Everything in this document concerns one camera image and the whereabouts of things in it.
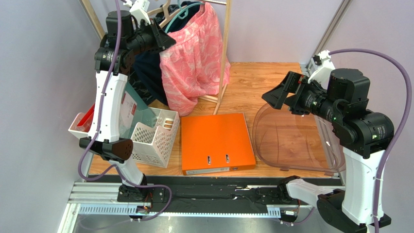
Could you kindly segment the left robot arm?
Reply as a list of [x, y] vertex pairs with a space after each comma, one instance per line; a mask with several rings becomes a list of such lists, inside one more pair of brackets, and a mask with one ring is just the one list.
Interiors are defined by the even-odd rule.
[[108, 32], [95, 53], [97, 93], [94, 115], [86, 137], [79, 146], [108, 161], [122, 178], [119, 200], [149, 198], [146, 176], [132, 158], [133, 141], [119, 132], [121, 100], [135, 55], [160, 53], [176, 44], [160, 25], [138, 21], [129, 11], [112, 11], [106, 17]]

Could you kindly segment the red folder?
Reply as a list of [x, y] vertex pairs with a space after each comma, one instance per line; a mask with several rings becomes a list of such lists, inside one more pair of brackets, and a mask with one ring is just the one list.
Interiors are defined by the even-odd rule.
[[92, 105], [90, 109], [85, 113], [81, 120], [77, 124], [77, 129], [82, 132], [89, 132], [93, 121], [95, 105]]

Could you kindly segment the white perforated file basket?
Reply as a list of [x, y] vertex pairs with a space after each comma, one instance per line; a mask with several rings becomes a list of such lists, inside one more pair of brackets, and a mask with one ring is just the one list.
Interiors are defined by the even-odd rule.
[[178, 126], [175, 111], [148, 107], [135, 114], [119, 113], [120, 137], [130, 137], [134, 144], [131, 157], [140, 164], [166, 168]]

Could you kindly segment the black and aluminium base rail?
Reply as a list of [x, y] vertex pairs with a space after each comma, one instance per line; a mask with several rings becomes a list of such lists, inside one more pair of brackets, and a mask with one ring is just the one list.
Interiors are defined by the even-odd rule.
[[79, 214], [135, 221], [151, 216], [252, 217], [297, 224], [318, 213], [308, 200], [283, 200], [278, 177], [149, 176], [148, 181], [143, 197], [122, 187], [115, 175], [76, 182], [69, 204], [76, 204]]

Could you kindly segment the teal plastic hanger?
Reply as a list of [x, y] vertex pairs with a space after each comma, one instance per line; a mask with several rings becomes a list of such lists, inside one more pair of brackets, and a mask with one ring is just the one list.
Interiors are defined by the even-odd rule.
[[179, 3], [179, 10], [177, 11], [177, 14], [174, 15], [173, 18], [170, 20], [170, 22], [167, 24], [167, 26], [164, 30], [165, 33], [168, 33], [170, 31], [170, 28], [171, 28], [172, 24], [176, 21], [177, 18], [185, 19], [188, 16], [190, 8], [193, 8], [193, 7], [199, 6], [199, 5], [204, 5], [204, 3], [201, 2], [201, 1], [198, 1], [196, 3], [192, 3], [190, 5], [186, 5], [185, 7], [182, 7], [180, 2], [178, 2], [178, 3]]

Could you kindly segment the wooden hanger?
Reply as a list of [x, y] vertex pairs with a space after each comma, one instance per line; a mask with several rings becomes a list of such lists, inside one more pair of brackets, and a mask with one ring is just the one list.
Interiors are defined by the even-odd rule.
[[168, 7], [170, 6], [170, 4], [171, 4], [171, 0], [167, 0], [166, 3], [163, 4], [161, 7], [156, 8], [156, 9], [153, 9], [153, 10], [147, 12], [147, 15], [148, 16], [156, 15], [158, 13], [163, 13], [164, 20], [161, 23], [159, 23], [159, 25], [160, 25], [161, 28], [167, 26], [168, 23], [171, 22], [172, 19], [175, 16], [177, 16], [178, 13], [180, 12], [180, 9], [178, 9], [178, 10], [170, 13], [169, 10], [168, 10]]

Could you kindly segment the transparent green folder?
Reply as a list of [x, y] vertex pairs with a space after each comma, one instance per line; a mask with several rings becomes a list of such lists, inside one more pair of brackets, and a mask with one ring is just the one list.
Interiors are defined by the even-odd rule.
[[142, 123], [148, 127], [154, 127], [157, 118], [154, 112], [138, 95], [135, 89], [126, 84], [123, 97], [121, 99], [119, 132], [121, 138], [130, 138], [137, 123]]

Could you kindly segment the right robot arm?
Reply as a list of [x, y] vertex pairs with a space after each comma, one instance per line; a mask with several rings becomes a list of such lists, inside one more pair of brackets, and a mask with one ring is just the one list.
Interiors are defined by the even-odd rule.
[[394, 125], [385, 114], [367, 109], [370, 80], [357, 69], [328, 73], [328, 86], [293, 71], [262, 98], [274, 109], [287, 105], [294, 115], [313, 114], [331, 123], [345, 156], [345, 190], [316, 186], [298, 176], [279, 182], [278, 198], [301, 200], [317, 208], [322, 219], [344, 233], [364, 233], [368, 225], [391, 224], [375, 192], [380, 161], [394, 137]]

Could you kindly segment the clear plastic tub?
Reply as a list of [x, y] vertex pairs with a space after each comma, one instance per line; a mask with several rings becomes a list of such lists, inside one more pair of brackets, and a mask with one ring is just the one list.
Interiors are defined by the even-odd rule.
[[345, 170], [345, 156], [331, 124], [314, 115], [293, 115], [286, 106], [263, 105], [256, 113], [253, 150], [265, 164], [333, 175]]

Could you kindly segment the navy blue shorts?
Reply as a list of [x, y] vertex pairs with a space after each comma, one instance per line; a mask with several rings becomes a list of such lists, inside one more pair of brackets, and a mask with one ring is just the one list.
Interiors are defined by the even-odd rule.
[[[190, 21], [190, 19], [199, 11], [201, 5], [196, 5], [188, 10], [188, 14], [183, 19], [176, 18], [169, 27], [169, 33], [179, 31]], [[177, 4], [171, 4], [168, 7], [169, 13], [179, 9]], [[164, 13], [158, 13], [153, 18], [157, 23], [161, 23], [165, 17]], [[148, 105], [155, 100], [160, 101], [168, 106], [167, 97], [162, 84], [162, 71], [160, 68], [160, 56], [158, 53], [144, 52], [135, 56], [135, 62], [132, 66], [129, 83]]]

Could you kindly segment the pink patterned shorts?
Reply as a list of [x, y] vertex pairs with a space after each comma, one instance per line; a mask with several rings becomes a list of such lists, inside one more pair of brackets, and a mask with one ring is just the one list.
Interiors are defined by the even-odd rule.
[[219, 85], [230, 82], [230, 63], [222, 59], [223, 39], [219, 20], [210, 3], [190, 5], [184, 19], [176, 18], [165, 29], [176, 41], [160, 53], [163, 88], [169, 108], [189, 115], [204, 95], [217, 95]]

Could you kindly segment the wooden clothes rack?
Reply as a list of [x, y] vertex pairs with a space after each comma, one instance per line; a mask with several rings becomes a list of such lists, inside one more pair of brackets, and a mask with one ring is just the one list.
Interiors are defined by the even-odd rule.
[[[220, 85], [219, 85], [219, 92], [218, 95], [211, 96], [211, 95], [204, 95], [200, 96], [199, 99], [205, 100], [208, 102], [212, 102], [215, 104], [215, 108], [213, 111], [213, 115], [216, 115], [219, 111], [220, 105], [222, 103], [223, 96], [227, 89], [228, 84], [224, 84], [224, 73], [225, 73], [225, 65], [226, 65], [226, 52], [227, 52], [227, 44], [228, 44], [228, 32], [229, 32], [229, 21], [230, 21], [230, 7], [231, 7], [231, 0], [226, 1], [217, 1], [217, 0], [201, 0], [201, 3], [212, 3], [217, 5], [223, 5], [226, 7], [225, 9], [225, 20], [224, 20], [224, 33], [223, 33], [223, 46], [222, 46], [222, 55], [221, 55], [221, 73], [220, 73]], [[103, 29], [102, 24], [100, 23], [98, 16], [89, 0], [80, 0], [84, 11], [86, 12], [98, 38], [101, 40], [105, 35], [105, 31]]]

